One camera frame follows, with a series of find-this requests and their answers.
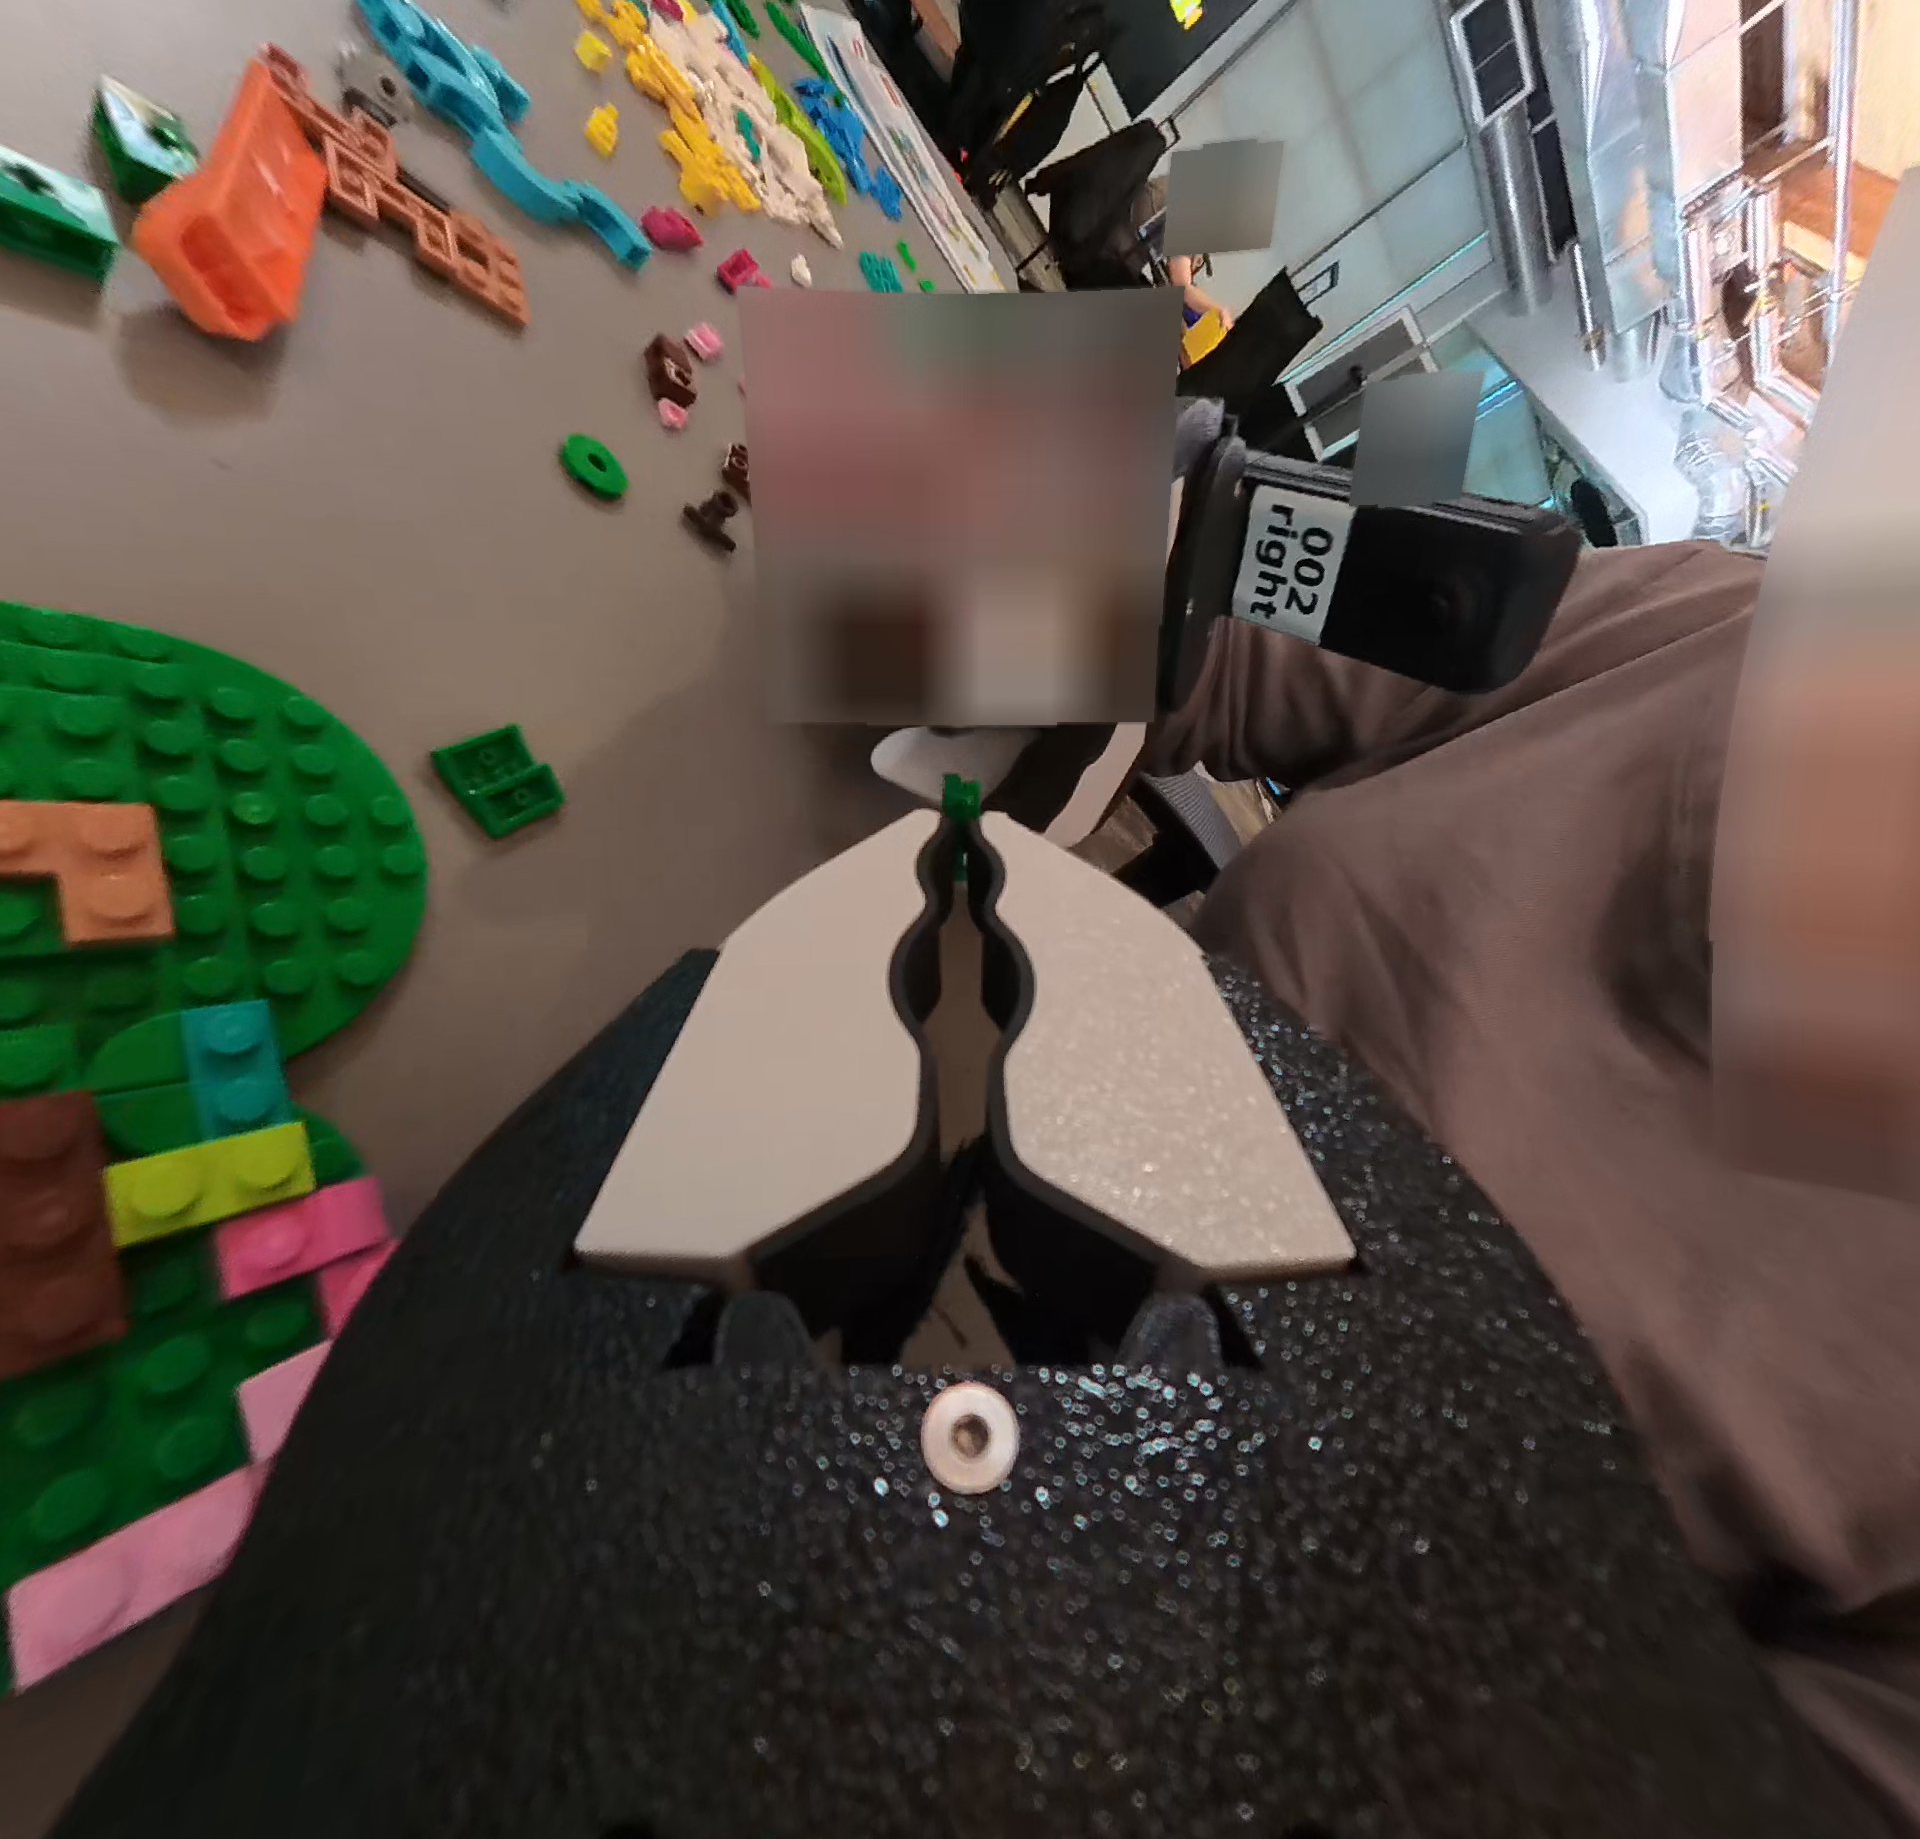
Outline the orange lego piece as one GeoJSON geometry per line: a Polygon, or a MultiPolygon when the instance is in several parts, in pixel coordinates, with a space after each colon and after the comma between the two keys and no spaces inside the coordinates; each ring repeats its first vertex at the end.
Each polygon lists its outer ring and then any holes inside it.
{"type": "Polygon", "coordinates": [[[142,207],[130,246],[195,327],[252,342],[297,318],[323,201],[323,159],[258,54],[212,147],[142,207]]]}

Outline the silver ventilation duct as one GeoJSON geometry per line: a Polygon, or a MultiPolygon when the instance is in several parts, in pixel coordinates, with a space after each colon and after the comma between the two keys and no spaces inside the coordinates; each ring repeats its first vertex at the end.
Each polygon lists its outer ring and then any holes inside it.
{"type": "Polygon", "coordinates": [[[1442,0],[1442,13],[1503,304],[1535,315],[1567,294],[1574,348],[1598,367],[1535,0],[1442,0]]]}

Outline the green cube lego brick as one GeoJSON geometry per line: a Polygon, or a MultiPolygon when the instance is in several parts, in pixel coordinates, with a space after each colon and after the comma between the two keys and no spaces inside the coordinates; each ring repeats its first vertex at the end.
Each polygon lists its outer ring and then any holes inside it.
{"type": "Polygon", "coordinates": [[[146,206],[199,165],[199,145],[168,107],[100,74],[92,101],[92,138],[116,193],[146,206]]]}

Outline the pile of mixed lego pieces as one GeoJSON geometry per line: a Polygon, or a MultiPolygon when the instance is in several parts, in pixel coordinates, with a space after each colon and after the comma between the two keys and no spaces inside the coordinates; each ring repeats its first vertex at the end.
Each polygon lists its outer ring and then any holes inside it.
{"type": "Polygon", "coordinates": [[[749,44],[743,0],[573,0],[573,59],[619,78],[656,116],[668,207],[693,222],[760,216],[839,246],[837,210],[869,201],[899,222],[903,196],[844,95],[818,70],[779,79],[749,44]]]}

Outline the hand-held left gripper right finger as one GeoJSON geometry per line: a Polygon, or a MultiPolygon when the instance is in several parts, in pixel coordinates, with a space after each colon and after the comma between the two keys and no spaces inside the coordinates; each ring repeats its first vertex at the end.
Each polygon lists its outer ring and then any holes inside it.
{"type": "Polygon", "coordinates": [[[1357,1245],[1186,931],[1020,823],[976,825],[1016,978],[1012,1173],[1159,1282],[1348,1269],[1357,1245]]]}

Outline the teal curved lego piece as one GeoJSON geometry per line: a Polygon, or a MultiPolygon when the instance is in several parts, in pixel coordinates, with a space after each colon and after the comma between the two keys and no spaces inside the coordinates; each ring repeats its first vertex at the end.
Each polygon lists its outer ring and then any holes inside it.
{"type": "Polygon", "coordinates": [[[515,136],[529,96],[491,51],[458,39],[414,0],[350,3],[375,49],[419,106],[458,131],[473,169],[496,196],[542,225],[583,230],[626,271],[650,259],[653,245],[615,199],[532,165],[515,136]]]}

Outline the green square lego plate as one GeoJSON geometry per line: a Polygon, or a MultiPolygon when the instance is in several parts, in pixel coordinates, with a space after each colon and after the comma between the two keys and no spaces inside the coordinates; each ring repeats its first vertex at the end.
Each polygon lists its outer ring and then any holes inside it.
{"type": "Polygon", "coordinates": [[[566,794],[538,761],[515,723],[432,749],[430,765],[462,813],[489,841],[505,841],[564,813],[566,794]]]}

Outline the green lego baseplate build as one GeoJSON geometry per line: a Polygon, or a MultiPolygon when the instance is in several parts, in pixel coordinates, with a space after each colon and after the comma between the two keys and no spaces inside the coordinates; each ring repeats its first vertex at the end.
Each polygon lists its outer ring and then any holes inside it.
{"type": "Polygon", "coordinates": [[[376,754],[150,627],[2,614],[4,1693],[227,1565],[391,1251],[285,1064],[419,933],[376,754]]]}

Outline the dark brown lego connector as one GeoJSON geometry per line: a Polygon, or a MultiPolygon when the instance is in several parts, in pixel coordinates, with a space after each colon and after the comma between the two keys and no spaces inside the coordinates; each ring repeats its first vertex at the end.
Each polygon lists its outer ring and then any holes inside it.
{"type": "Polygon", "coordinates": [[[682,509],[683,528],[708,550],[733,555],[737,537],[735,519],[749,505],[749,451],[743,442],[731,442],[720,459],[718,477],[707,498],[682,509]]]}

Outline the brown lattice lego piece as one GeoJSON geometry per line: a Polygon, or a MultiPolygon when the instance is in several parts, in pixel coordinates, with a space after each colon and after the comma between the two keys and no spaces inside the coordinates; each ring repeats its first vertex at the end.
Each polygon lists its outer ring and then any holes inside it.
{"type": "Polygon", "coordinates": [[[337,114],[312,96],[297,59],[260,44],[258,59],[323,163],[326,207],[361,230],[391,225],[414,259],[511,327],[524,327],[529,306],[515,248],[467,210],[421,193],[397,156],[386,127],[361,110],[337,114]]]}

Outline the black folding chair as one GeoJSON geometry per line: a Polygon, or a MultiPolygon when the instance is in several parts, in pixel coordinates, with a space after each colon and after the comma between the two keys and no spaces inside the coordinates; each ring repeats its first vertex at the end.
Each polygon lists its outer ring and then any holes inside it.
{"type": "Polygon", "coordinates": [[[1153,246],[1139,228],[1154,216],[1154,169],[1168,151],[1154,121],[1057,156],[1023,188],[1045,199],[1045,243],[1066,292],[1147,285],[1153,246]]]}

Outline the lego instruction booklet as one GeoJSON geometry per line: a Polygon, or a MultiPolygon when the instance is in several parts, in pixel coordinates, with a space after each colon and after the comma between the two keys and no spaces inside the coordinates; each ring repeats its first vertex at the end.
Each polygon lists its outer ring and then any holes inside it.
{"type": "Polygon", "coordinates": [[[973,201],[857,22],[809,3],[802,3],[798,18],[960,287],[969,294],[1008,292],[973,219],[973,201]]]}

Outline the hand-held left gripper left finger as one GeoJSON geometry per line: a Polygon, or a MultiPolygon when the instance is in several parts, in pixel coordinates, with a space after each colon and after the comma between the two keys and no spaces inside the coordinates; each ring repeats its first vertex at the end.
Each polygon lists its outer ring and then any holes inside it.
{"type": "Polygon", "coordinates": [[[581,1262],[702,1284],[899,1284],[930,1237],[940,876],[917,811],[718,949],[616,1148],[581,1262]]]}

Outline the green flat lego brick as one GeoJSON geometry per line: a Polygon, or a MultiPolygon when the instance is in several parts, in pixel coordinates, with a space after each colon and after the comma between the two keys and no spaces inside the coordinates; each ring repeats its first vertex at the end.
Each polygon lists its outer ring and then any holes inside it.
{"type": "Polygon", "coordinates": [[[4,145],[2,246],[103,285],[120,256],[120,235],[95,187],[4,145]]]}

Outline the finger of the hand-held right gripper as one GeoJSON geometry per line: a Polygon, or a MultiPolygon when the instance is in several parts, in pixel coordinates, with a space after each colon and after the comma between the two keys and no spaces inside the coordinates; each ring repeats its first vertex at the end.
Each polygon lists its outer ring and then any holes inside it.
{"type": "Polygon", "coordinates": [[[873,746],[873,773],[926,804],[945,804],[946,778],[987,799],[1022,754],[1022,727],[901,727],[873,746]]]}
{"type": "Polygon", "coordinates": [[[1148,725],[1051,727],[1034,743],[1033,829],[1072,851],[1109,819],[1127,794],[1148,725]]]}

